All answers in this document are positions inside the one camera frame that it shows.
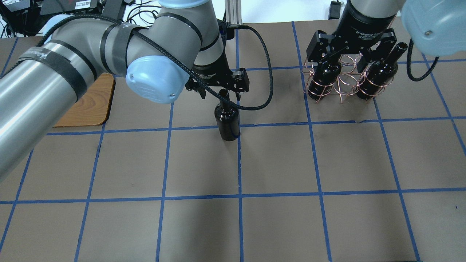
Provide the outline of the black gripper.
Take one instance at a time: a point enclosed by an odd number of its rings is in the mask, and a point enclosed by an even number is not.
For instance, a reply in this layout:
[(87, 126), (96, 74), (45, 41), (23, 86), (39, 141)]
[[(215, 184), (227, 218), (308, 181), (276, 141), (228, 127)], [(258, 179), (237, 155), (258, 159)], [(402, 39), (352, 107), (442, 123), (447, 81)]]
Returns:
[[(221, 65), (193, 65), (192, 70), (199, 78), (210, 87), (223, 87), (229, 91), (235, 92), (237, 101), (241, 100), (241, 93), (248, 92), (250, 81), (245, 68), (241, 67), (236, 70), (230, 70), (228, 66)], [(201, 99), (205, 99), (206, 91), (199, 84), (195, 84), (195, 91)]]

